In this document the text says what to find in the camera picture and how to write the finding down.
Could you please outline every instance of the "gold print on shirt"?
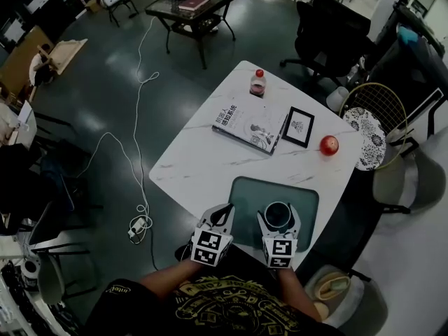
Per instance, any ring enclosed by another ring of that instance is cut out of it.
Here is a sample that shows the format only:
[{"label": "gold print on shirt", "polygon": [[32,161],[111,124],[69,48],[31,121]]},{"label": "gold print on shirt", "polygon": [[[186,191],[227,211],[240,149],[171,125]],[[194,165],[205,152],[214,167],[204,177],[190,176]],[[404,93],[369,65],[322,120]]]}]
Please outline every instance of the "gold print on shirt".
[{"label": "gold print on shirt", "polygon": [[112,294],[126,294],[128,292],[130,292],[131,289],[130,288],[126,288],[124,286],[121,285],[112,285],[110,288],[108,288],[106,290],[107,293],[112,293]]},{"label": "gold print on shirt", "polygon": [[287,335],[300,331],[292,309],[260,284],[235,276],[207,277],[184,283],[177,294],[176,317],[196,326],[226,327],[254,335]]}]

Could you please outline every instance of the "picture frame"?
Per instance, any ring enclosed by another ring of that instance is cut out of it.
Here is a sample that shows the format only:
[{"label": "picture frame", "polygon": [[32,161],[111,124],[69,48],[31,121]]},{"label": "picture frame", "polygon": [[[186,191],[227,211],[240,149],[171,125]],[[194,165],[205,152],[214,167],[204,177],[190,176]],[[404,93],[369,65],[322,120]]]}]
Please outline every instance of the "picture frame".
[{"label": "picture frame", "polygon": [[307,148],[313,123],[314,116],[312,114],[291,107],[281,138],[303,148]]}]

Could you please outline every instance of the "dark floor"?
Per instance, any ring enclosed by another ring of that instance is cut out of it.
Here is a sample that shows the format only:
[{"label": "dark floor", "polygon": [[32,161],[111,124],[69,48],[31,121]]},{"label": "dark floor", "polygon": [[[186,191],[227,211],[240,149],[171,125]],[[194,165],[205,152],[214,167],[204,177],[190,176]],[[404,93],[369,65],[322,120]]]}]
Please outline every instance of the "dark floor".
[{"label": "dark floor", "polygon": [[[134,0],[141,11],[154,0]],[[51,85],[38,89],[36,111],[67,120],[77,134],[42,123],[61,137],[93,151],[100,136],[110,131],[123,143],[129,157],[138,166],[138,153],[132,140],[137,89],[135,71],[139,62],[137,48],[151,17],[141,13],[129,20],[122,7],[117,12],[121,27],[109,22],[101,11],[85,14],[62,35],[62,40],[89,39],[62,76]],[[185,243],[197,222],[187,211],[156,187],[148,178],[173,138],[193,116],[218,84],[242,60],[248,60],[303,89],[319,101],[335,88],[329,80],[310,91],[309,72],[301,66],[279,67],[279,60],[295,57],[294,40],[298,14],[290,0],[236,0],[227,21],[237,40],[232,41],[227,27],[205,41],[209,68],[202,69],[195,42],[171,35],[171,54],[165,53],[165,28],[154,21],[142,47],[142,78],[154,71],[157,80],[141,91],[137,139],[143,155],[146,194],[154,220],[154,257],[159,268],[175,262],[174,251]],[[86,174],[91,199],[104,210],[91,215],[96,227],[87,234],[72,234],[84,239],[92,251],[99,271],[100,288],[115,278],[138,279],[154,270],[151,262],[151,238],[132,245],[127,238],[128,224],[142,203],[138,185],[119,145],[109,137]],[[84,321],[99,292],[71,299],[69,304]]]}]

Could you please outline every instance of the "red notebook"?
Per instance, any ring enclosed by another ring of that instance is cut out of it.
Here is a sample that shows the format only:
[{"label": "red notebook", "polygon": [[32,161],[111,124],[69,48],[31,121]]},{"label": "red notebook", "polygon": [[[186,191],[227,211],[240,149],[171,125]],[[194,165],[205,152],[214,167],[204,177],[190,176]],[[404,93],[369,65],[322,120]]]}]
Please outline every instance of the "red notebook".
[{"label": "red notebook", "polygon": [[210,0],[185,0],[179,4],[179,8],[182,10],[196,11],[202,5],[206,4]]}]

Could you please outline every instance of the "white container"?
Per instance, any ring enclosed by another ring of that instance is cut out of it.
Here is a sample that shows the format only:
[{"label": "white container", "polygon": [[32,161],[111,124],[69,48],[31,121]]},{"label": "white container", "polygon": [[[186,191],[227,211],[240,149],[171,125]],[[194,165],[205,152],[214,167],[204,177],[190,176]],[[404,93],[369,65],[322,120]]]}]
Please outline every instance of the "white container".
[{"label": "white container", "polygon": [[344,103],[348,95],[349,91],[345,87],[338,87],[327,97],[328,108],[333,112],[339,113],[342,104]]}]

